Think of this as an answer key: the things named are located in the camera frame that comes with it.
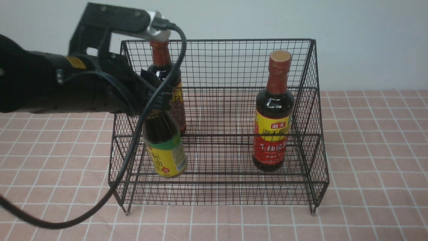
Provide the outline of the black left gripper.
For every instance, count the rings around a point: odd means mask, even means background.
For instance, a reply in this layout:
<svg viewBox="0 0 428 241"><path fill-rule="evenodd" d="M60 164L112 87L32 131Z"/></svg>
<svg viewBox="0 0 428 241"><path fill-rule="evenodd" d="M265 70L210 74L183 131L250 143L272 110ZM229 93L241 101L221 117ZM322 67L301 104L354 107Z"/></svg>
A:
<svg viewBox="0 0 428 241"><path fill-rule="evenodd" d="M112 86L111 98L119 107L120 113L128 116L141 116L148 112L168 111L173 88L147 70L136 73L127 57L120 54L98 53L99 73Z"/></svg>

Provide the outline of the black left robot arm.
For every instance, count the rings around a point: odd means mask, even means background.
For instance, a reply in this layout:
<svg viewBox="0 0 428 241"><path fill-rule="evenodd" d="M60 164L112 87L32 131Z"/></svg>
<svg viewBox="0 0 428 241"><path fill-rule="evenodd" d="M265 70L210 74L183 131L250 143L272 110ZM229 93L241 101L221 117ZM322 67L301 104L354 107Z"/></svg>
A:
<svg viewBox="0 0 428 241"><path fill-rule="evenodd" d="M1 112L141 115L161 85L109 52L111 33L78 34L68 56L24 50L1 35Z"/></svg>

